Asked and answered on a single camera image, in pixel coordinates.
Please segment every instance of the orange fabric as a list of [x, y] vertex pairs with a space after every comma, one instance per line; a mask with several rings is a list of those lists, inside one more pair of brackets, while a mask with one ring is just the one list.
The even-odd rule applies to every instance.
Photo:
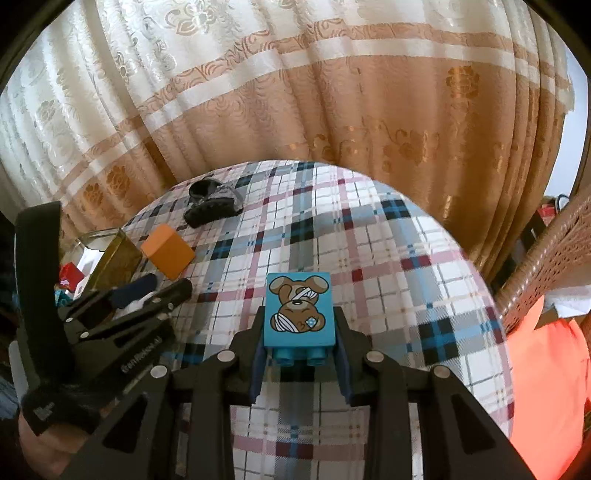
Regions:
[[538, 480], [557, 480], [582, 444], [590, 361], [574, 320], [534, 330], [543, 305], [542, 297], [508, 338], [515, 393], [511, 443]]

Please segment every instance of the human hand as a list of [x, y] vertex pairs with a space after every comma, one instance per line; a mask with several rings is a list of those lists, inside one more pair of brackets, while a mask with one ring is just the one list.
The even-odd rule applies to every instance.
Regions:
[[47, 480], [57, 479], [89, 438], [82, 429], [66, 424], [52, 425], [37, 436], [22, 413], [18, 416], [18, 433], [23, 457]]

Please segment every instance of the plaid fabric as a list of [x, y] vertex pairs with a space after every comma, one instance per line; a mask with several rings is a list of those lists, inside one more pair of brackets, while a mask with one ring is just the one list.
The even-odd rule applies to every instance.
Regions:
[[[509, 433], [511, 373], [493, 301], [435, 220], [390, 187], [330, 165], [264, 161], [210, 175], [238, 188], [243, 214], [187, 228], [186, 181], [125, 227], [140, 243], [165, 222], [195, 250], [184, 272], [194, 295], [176, 310], [178, 342], [164, 363], [183, 368], [227, 347], [254, 319], [267, 273], [328, 271], [352, 328], [403, 365], [447, 365]], [[148, 261], [140, 270], [158, 274]], [[415, 406], [411, 417], [422, 478]], [[368, 420], [367, 408], [346, 405], [331, 367], [270, 366], [256, 404], [232, 407], [236, 478], [361, 479]], [[186, 435], [180, 446], [182, 476]]]

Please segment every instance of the floral curtain pattern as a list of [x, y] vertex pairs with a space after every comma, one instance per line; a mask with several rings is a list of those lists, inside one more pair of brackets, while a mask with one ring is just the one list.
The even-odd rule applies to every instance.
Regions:
[[26, 203], [60, 199], [82, 231], [214, 168], [338, 164], [406, 194], [490, 278], [572, 101], [563, 43], [521, 0], [85, 0], [0, 97], [0, 155]]

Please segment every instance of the orange wooden block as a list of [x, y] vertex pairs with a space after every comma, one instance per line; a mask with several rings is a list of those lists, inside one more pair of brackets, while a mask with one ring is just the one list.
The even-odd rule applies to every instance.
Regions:
[[140, 248], [170, 280], [177, 278], [195, 257], [191, 247], [166, 223], [158, 225]]

